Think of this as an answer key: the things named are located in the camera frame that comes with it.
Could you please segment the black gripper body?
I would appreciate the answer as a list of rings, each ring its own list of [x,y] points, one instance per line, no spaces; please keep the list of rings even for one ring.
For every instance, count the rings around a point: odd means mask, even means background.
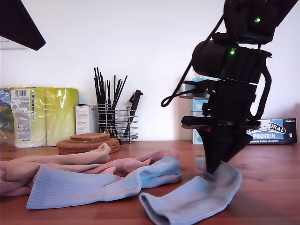
[[[185,81],[186,98],[208,99],[202,105],[203,116],[184,116],[184,128],[213,127],[258,127],[258,119],[250,118],[250,107],[255,100],[254,86],[233,81]]]

